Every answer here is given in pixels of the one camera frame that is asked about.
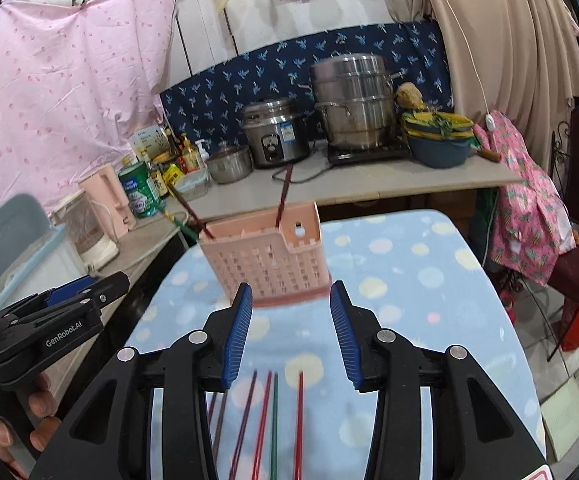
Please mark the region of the person's left hand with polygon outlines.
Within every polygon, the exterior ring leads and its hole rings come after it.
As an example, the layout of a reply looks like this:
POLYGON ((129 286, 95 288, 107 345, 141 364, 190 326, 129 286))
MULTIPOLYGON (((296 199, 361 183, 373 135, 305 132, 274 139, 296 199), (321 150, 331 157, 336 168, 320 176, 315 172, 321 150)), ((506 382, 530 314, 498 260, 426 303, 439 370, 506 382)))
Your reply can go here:
POLYGON ((50 377, 46 372, 37 376, 27 389, 27 408, 22 412, 22 398, 14 393, 12 410, 0 413, 0 460, 13 479, 28 479, 31 466, 26 466, 12 452, 18 441, 28 442, 38 453, 43 452, 61 419, 56 416, 58 404, 51 392, 50 377))

